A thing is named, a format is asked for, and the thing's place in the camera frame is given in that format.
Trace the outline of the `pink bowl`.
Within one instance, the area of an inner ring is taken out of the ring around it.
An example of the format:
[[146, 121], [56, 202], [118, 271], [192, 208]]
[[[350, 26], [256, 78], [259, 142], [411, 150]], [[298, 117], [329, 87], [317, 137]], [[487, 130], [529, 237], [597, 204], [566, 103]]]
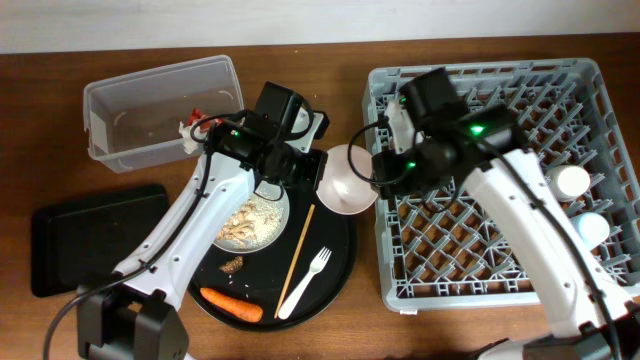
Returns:
[[341, 215], [355, 215], [373, 205], [378, 193], [352, 171], [348, 146], [335, 146], [327, 155], [324, 174], [316, 190], [322, 204]]

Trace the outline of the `cream white cup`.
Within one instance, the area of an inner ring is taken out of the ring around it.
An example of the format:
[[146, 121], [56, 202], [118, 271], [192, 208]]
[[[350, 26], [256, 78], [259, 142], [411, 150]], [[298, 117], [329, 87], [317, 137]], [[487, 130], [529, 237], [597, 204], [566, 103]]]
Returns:
[[589, 173], [575, 165], [554, 167], [546, 173], [546, 176], [550, 180], [549, 188], [552, 194], [560, 202], [572, 201], [580, 197], [591, 185]]

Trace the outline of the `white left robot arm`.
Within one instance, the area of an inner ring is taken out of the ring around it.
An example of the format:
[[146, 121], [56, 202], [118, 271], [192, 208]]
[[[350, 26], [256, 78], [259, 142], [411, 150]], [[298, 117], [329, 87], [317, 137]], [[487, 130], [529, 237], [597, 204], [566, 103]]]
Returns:
[[109, 282], [80, 287], [56, 314], [43, 358], [50, 357], [55, 330], [70, 311], [77, 314], [83, 359], [189, 358], [178, 311], [215, 237], [261, 183], [316, 190], [327, 155], [311, 144], [328, 125], [326, 113], [272, 82], [255, 108], [197, 120], [190, 137], [203, 153], [184, 190]]

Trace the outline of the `white plastic fork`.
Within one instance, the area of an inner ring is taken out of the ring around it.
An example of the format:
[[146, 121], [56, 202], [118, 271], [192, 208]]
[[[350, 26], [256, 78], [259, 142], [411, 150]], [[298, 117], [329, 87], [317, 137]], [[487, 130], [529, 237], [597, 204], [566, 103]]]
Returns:
[[302, 295], [309, 286], [311, 280], [315, 275], [320, 273], [331, 257], [332, 251], [323, 247], [310, 262], [309, 269], [298, 285], [293, 289], [291, 294], [284, 300], [283, 305], [280, 308], [278, 318], [286, 320], [290, 317], [293, 310], [299, 303]]

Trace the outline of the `red white wrapper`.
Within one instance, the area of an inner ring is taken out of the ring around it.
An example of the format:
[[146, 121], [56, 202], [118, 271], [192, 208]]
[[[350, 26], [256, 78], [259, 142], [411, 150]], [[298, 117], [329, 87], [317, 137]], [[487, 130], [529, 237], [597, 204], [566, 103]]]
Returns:
[[194, 108], [189, 116], [186, 124], [179, 124], [179, 134], [183, 138], [183, 148], [187, 154], [195, 152], [199, 145], [204, 142], [205, 137], [211, 126], [210, 122], [199, 122], [206, 119], [207, 115], [202, 113], [198, 108]]

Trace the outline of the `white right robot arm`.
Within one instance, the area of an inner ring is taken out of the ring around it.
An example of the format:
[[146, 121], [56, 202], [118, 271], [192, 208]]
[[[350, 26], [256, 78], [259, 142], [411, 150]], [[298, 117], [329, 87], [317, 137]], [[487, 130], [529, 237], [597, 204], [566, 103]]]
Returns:
[[400, 87], [379, 124], [393, 139], [373, 158], [369, 182], [381, 198], [428, 193], [449, 180], [462, 186], [496, 223], [544, 307], [549, 335], [496, 342], [478, 358], [638, 358], [638, 304], [554, 198], [514, 111], [471, 111], [437, 68]]

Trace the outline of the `light blue cup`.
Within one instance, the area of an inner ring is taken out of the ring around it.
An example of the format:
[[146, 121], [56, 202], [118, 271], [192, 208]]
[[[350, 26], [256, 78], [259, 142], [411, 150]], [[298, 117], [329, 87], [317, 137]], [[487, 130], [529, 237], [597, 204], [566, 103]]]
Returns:
[[610, 234], [608, 221], [594, 212], [583, 213], [570, 218], [570, 222], [589, 250], [602, 244]]

